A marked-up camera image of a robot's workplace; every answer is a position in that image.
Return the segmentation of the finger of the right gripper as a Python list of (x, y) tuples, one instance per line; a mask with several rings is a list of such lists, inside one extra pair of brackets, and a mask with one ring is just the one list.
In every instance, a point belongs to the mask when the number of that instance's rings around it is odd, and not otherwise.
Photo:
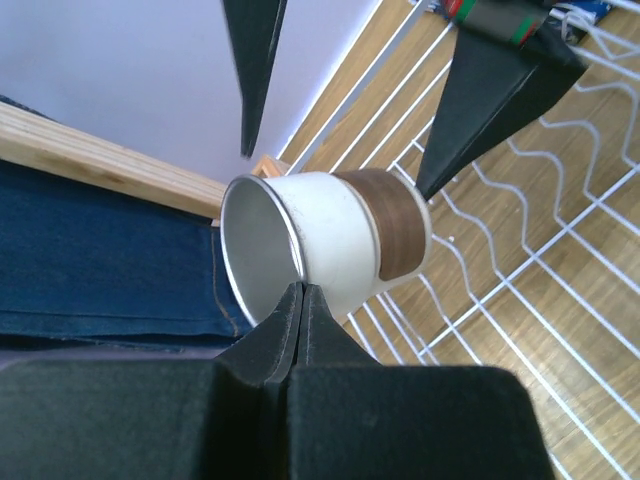
[(465, 166), (556, 105), (586, 69), (547, 23), (522, 47), (460, 28), (416, 188), (432, 198)]
[(223, 0), (242, 99), (241, 155), (250, 158), (256, 146), (286, 0)]

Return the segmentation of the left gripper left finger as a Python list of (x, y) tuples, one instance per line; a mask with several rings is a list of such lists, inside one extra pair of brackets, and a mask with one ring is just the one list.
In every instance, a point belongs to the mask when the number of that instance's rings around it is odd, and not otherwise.
[(283, 479), (286, 379), (304, 288), (213, 359), (14, 363), (1, 372), (5, 479)]

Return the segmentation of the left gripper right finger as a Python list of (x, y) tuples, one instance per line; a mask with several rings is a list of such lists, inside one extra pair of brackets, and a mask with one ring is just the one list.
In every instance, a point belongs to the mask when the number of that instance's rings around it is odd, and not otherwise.
[(293, 479), (550, 479), (532, 401), (490, 366), (384, 366), (304, 291), (287, 392)]

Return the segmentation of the white metal cup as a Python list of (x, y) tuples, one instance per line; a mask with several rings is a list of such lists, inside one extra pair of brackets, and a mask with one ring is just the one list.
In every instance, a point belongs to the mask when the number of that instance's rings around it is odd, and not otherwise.
[(242, 175), (221, 207), (221, 248), (240, 309), (252, 325), (289, 284), (319, 286), (334, 316), (416, 278), (432, 226), (423, 195), (384, 169)]

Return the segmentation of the white wire dish rack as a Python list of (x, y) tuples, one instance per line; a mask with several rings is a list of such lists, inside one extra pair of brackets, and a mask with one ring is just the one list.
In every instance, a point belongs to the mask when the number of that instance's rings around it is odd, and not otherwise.
[[(515, 372), (558, 477), (635, 479), (639, 5), (616, 1), (576, 32), (578, 83), (430, 201), (426, 271), (341, 323), (385, 363)], [(280, 158), (415, 176), (456, 35), (417, 1), (375, 2)]]

